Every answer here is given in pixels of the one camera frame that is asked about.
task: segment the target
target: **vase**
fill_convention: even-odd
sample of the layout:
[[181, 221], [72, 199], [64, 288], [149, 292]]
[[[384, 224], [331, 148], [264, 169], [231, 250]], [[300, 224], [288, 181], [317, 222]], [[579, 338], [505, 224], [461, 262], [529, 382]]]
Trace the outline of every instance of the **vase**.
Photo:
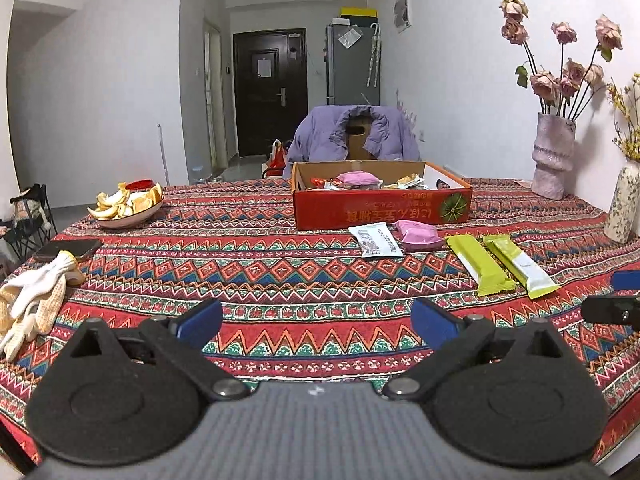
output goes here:
[[538, 112], [538, 134], [533, 143], [531, 190], [545, 198], [564, 196], [564, 174], [574, 168], [575, 123], [569, 119]]
[[609, 215], [604, 223], [604, 234], [607, 237], [621, 244], [628, 240], [636, 217], [639, 196], [640, 164], [635, 160], [627, 159], [618, 175]]

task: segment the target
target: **red tablecloth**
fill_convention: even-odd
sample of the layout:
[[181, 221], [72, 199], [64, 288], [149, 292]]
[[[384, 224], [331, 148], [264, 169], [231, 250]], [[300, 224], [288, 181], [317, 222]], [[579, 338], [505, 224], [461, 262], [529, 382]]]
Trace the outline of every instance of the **red tablecloth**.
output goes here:
[[88, 279], [67, 291], [50, 336], [0, 365], [4, 422], [34, 455], [25, 404], [89, 316], [135, 326], [215, 296], [225, 322], [205, 353], [234, 375], [250, 383], [363, 378], [382, 386], [430, 354], [409, 319], [413, 298], [430, 296], [459, 316], [480, 313], [499, 326], [550, 317], [612, 409], [596, 455], [603, 456], [640, 421], [640, 344], [628, 327], [582, 322], [579, 306], [588, 294], [609, 291], [613, 270], [639, 267], [640, 240], [612, 242], [602, 231], [604, 213], [576, 198], [544, 200], [509, 180], [473, 184], [472, 219], [441, 234], [510, 233], [562, 285], [558, 292], [530, 301], [518, 286], [478, 298], [449, 250], [363, 260], [346, 231], [297, 232], [282, 180], [175, 187], [155, 219], [129, 232], [76, 223], [61, 236], [99, 236], [104, 245], [83, 264]]

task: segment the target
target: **pink rose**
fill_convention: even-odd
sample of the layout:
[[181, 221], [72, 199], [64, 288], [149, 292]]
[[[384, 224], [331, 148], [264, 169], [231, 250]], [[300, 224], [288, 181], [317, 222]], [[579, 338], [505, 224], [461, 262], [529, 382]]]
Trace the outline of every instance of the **pink rose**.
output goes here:
[[567, 22], [552, 23], [551, 30], [556, 35], [558, 43], [561, 45], [578, 41], [578, 35], [575, 33], [575, 30], [569, 27]]
[[596, 20], [596, 38], [603, 48], [613, 50], [619, 48], [622, 50], [622, 35], [620, 34], [620, 26], [613, 23], [604, 14]]
[[569, 58], [569, 61], [564, 64], [562, 74], [567, 76], [576, 87], [579, 87], [582, 82], [582, 77], [584, 76], [584, 67]]
[[542, 97], [547, 103], [554, 103], [558, 99], [560, 85], [551, 72], [542, 69], [537, 74], [529, 77], [529, 82], [533, 93]]
[[584, 80], [591, 88], [594, 88], [597, 84], [602, 82], [604, 78], [604, 70], [600, 65], [592, 64], [591, 68], [587, 70]]
[[502, 26], [502, 37], [509, 40], [510, 43], [521, 45], [527, 41], [529, 35], [520, 22], [513, 18], [507, 18]]
[[578, 91], [578, 85], [575, 85], [567, 76], [563, 75], [559, 82], [560, 93], [562, 96], [571, 98]]
[[522, 0], [503, 0], [500, 2], [500, 8], [505, 18], [513, 18], [517, 22], [521, 22], [523, 16], [529, 17], [527, 4]]

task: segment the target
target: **red box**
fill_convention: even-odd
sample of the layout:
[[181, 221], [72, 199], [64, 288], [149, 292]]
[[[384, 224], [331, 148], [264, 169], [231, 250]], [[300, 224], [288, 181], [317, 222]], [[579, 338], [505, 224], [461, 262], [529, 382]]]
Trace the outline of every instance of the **red box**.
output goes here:
[[[313, 177], [330, 179], [347, 171], [368, 171], [385, 185], [417, 173], [433, 189], [311, 189]], [[438, 181], [449, 187], [435, 189]], [[291, 188], [296, 228], [301, 231], [345, 229], [400, 219], [425, 224], [465, 222], [472, 194], [468, 183], [442, 168], [402, 160], [299, 162], [293, 165]]]

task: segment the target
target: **black phone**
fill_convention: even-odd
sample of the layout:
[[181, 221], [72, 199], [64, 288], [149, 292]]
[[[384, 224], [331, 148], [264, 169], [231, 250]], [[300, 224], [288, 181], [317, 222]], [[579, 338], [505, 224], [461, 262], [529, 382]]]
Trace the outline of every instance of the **black phone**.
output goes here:
[[52, 240], [42, 246], [34, 255], [37, 262], [52, 262], [60, 251], [69, 251], [76, 260], [84, 262], [88, 260], [102, 245], [100, 238], [80, 238], [78, 240]]

